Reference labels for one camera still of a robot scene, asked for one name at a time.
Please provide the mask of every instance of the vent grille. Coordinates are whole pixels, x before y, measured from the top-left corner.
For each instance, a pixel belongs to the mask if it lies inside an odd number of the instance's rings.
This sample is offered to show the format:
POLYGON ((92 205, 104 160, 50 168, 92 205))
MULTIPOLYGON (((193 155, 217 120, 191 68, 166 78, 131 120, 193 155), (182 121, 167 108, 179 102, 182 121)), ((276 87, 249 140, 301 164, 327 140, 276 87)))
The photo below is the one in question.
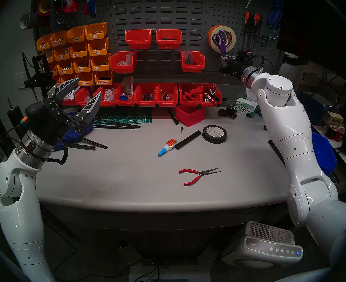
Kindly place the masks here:
POLYGON ((290 231, 275 228, 261 223, 253 222, 250 227, 250 235, 264 238, 266 240, 285 242, 291 244, 290 231))

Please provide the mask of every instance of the green cutting mat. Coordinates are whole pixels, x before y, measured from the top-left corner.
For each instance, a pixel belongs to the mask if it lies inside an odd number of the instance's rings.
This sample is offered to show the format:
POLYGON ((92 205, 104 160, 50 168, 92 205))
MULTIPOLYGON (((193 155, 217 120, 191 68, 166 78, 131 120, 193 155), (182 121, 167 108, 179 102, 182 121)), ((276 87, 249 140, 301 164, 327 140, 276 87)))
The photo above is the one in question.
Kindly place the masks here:
POLYGON ((127 124, 152 123, 151 107, 117 107, 116 109, 100 109, 93 124, 111 125, 101 119, 118 121, 127 124))

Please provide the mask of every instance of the black tape roll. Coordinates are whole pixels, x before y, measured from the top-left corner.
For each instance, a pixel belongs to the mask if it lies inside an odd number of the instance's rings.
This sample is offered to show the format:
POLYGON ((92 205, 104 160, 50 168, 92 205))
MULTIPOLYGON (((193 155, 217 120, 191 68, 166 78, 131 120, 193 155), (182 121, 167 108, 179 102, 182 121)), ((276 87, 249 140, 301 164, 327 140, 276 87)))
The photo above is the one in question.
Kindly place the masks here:
POLYGON ((226 140, 226 137, 228 136, 228 133, 226 130, 220 126, 217 125, 208 125, 205 128, 203 128, 202 133, 203 138, 210 142, 210 143, 223 143, 226 140), (219 136, 212 136, 208 134, 208 132, 214 132, 213 135, 219 135, 219 136))

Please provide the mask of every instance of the cardboard box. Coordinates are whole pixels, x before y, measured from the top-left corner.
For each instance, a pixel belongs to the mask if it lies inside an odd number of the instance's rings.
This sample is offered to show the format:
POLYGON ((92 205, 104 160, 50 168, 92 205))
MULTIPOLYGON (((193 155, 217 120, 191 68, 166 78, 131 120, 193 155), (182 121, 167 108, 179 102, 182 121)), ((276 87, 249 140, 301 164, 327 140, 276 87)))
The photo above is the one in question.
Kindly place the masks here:
POLYGON ((237 113, 241 113, 243 115, 249 114, 250 117, 253 117, 258 103, 243 98, 239 98, 237 100, 236 106, 237 113))
POLYGON ((333 125, 336 127, 342 126, 344 121, 343 117, 334 112, 327 112, 324 115, 323 120, 327 125, 333 125))

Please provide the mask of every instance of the blue bin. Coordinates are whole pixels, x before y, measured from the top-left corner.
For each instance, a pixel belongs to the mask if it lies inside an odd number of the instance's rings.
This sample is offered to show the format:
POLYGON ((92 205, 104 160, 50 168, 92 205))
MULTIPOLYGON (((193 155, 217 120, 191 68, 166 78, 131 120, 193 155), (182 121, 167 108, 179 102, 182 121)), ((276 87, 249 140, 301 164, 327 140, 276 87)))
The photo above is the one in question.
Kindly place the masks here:
POLYGON ((313 138, 314 153, 319 167, 326 175, 330 175, 337 164, 332 146, 328 139, 320 134, 312 132, 311 137, 313 138))

